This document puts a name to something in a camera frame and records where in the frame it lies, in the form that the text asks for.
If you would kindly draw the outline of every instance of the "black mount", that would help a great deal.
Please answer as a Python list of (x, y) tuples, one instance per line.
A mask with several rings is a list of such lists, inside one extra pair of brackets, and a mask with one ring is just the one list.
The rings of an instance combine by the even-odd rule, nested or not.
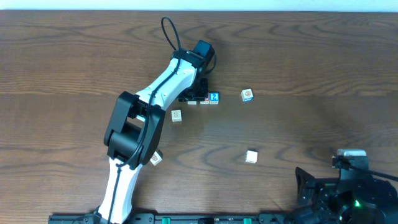
[[(286, 215), (154, 215), (135, 213), (124, 224), (283, 224)], [(49, 224), (93, 224), (92, 215), (52, 215)]]
[[(135, 118), (138, 115), (146, 117), (147, 108), (148, 104), (139, 100), (139, 96), (126, 91), (120, 94), (104, 136), (104, 144), (108, 146), (107, 155), (110, 158), (118, 158), (124, 162), (133, 156), (142, 138), (142, 132), (141, 128), (130, 123), (127, 118)], [(142, 151), (136, 153), (129, 164), (130, 169), (135, 169), (139, 164), (147, 164), (159, 145), (165, 111), (155, 105), (150, 113)]]
[[(177, 99), (179, 102), (203, 101), (208, 96), (208, 81), (203, 76), (215, 51), (211, 44), (203, 40), (199, 40), (193, 50), (182, 49), (181, 51), (181, 59), (190, 62), (197, 69), (197, 74), (192, 85), (182, 91)], [(178, 58), (178, 50), (173, 52), (172, 58)]]
[(285, 223), (396, 223), (397, 191), (367, 172), (367, 156), (333, 156), (332, 164), (340, 170), (339, 178), (316, 179), (296, 168), (297, 202), (307, 206), (292, 212)]

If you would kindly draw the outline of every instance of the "wood grain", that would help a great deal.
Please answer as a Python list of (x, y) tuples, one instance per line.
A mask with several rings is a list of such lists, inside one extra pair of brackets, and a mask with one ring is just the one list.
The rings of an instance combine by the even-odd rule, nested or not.
[[(183, 122), (166, 116), (165, 158), (143, 168), (135, 207), (290, 210), (295, 167), (337, 176), (339, 148), (366, 149), (372, 169), (398, 175), (398, 14), (1, 11), (0, 223), (46, 223), (102, 202), (115, 100), (169, 62), (163, 15), (184, 47), (214, 45), (208, 78), (220, 104), (173, 103)], [(245, 88), (253, 102), (241, 102)], [(256, 164), (244, 163), (248, 149)]]

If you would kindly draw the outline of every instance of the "green light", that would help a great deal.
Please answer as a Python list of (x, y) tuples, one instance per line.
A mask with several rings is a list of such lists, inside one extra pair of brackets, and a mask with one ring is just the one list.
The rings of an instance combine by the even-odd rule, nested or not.
[(359, 201), (355, 201), (355, 205), (354, 205), (355, 207), (360, 207), (361, 206), (361, 204), (359, 203)]

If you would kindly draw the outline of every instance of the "white wall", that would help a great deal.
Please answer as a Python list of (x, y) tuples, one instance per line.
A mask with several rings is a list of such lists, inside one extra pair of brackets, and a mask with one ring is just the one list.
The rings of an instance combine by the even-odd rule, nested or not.
[(398, 12), (398, 0), (0, 0), (0, 9)]

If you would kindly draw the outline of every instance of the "small cube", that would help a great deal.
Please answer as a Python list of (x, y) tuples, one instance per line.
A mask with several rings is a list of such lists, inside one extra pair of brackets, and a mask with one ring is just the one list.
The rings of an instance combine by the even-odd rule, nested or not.
[(172, 111), (173, 122), (182, 121), (181, 110)]
[(207, 93), (205, 100), (201, 101), (200, 104), (209, 104), (210, 93)]
[(162, 161), (162, 152), (160, 150), (156, 150), (152, 158), (150, 159), (151, 163), (156, 166), (158, 163)]
[(244, 159), (246, 162), (256, 163), (257, 162), (257, 152), (248, 150), (246, 152), (246, 157)]
[(253, 92), (251, 89), (242, 90), (242, 100), (244, 102), (253, 100)]
[(218, 104), (219, 99), (218, 93), (210, 93), (210, 104)]

